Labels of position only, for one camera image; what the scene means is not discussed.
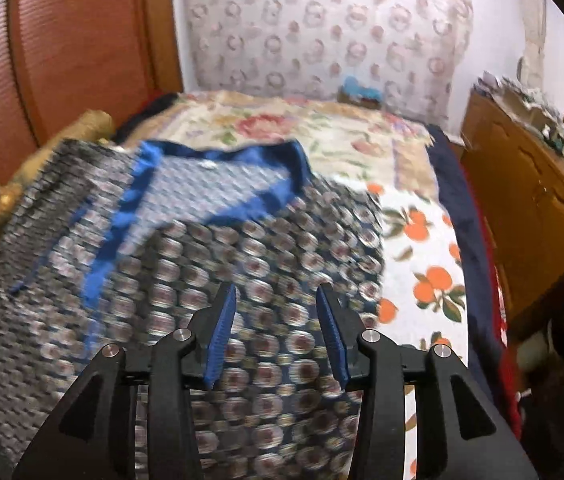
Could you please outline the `pink circle patterned curtain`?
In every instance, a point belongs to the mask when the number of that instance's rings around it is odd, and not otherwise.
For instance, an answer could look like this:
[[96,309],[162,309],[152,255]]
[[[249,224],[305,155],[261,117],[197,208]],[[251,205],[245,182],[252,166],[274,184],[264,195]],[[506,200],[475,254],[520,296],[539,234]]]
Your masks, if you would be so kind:
[[331,100],[347,78],[446,125],[472,0],[184,0],[205,90]]

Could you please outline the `brown louvered wardrobe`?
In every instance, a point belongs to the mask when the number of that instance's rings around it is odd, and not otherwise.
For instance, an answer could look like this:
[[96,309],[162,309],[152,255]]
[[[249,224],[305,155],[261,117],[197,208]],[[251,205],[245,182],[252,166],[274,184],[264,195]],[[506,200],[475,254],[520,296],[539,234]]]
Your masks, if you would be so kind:
[[182,88],[173,0],[0,0],[0,183],[86,110]]

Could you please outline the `wooden sideboard cabinet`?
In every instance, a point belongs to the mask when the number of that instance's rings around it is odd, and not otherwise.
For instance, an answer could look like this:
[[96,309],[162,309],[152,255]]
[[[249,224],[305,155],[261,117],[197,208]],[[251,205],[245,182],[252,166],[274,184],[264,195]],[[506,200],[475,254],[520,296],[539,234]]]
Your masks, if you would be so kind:
[[564,279],[564,162],[495,100],[472,92],[462,125],[468,175],[491,237],[510,328],[547,312]]

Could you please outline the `beige tied side curtain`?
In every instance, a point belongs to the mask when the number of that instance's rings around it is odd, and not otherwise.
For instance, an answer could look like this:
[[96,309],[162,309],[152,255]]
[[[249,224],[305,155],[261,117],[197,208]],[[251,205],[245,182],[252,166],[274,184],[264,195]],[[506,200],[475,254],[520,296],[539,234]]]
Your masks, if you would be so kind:
[[524,53],[520,81],[530,88],[542,88],[546,38],[546,0],[519,0],[524,23]]

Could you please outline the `brown box with blue cloth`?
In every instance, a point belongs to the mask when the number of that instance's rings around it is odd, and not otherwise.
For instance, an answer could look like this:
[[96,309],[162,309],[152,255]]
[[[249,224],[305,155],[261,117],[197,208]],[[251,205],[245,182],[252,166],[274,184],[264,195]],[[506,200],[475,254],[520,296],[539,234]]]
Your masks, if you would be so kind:
[[357,78],[349,76],[338,89],[337,102],[367,110],[380,110],[383,107],[383,95],[379,90],[365,87]]

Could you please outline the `orange fruit print sheet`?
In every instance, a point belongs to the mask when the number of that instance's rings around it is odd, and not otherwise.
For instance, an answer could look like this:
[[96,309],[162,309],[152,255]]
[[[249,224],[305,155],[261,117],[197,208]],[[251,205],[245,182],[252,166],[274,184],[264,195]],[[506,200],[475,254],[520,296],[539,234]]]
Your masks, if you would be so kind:
[[452,221],[428,198],[369,183],[382,207],[384,271],[371,330],[396,344],[427,350],[446,344],[468,362],[465,278]]

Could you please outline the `red bed cover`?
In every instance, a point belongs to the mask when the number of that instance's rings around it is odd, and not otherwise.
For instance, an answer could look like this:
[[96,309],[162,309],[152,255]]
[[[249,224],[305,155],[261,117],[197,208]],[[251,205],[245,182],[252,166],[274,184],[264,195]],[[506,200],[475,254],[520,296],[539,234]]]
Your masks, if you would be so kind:
[[498,408],[503,414],[506,422],[510,425],[514,436],[521,438],[522,417],[519,411],[519,401],[517,399],[517,372],[513,352],[508,348],[506,340],[506,322],[504,320],[505,311],[504,296],[498,279],[498,268],[495,264],[493,240],[488,222],[485,216],[480,216],[480,228],[486,246],[489,266],[489,280],[492,290],[492,321],[493,333],[495,338],[495,349],[498,357],[495,359],[496,376],[498,376],[498,386],[500,387],[500,398]]

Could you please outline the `floral beige blanket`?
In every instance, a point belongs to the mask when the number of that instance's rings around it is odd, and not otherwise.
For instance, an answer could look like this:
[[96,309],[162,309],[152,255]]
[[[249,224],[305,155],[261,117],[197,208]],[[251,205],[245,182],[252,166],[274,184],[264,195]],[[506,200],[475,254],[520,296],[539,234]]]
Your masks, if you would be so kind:
[[427,153],[434,138],[419,122],[380,110],[225,90],[165,94],[129,118],[115,136],[125,146],[149,139],[220,151],[296,140],[318,174],[439,200]]

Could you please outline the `navy patterned silk garment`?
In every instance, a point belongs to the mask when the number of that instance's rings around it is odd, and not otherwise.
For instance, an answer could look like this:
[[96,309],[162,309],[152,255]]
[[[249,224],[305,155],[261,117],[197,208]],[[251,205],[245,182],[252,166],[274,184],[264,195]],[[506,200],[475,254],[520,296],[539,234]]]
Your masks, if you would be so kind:
[[332,378],[315,295],[375,311],[381,215],[296,142],[61,144],[0,235],[0,477],[99,348],[156,344],[230,282],[221,374],[192,396],[206,476],[341,478],[360,398]]

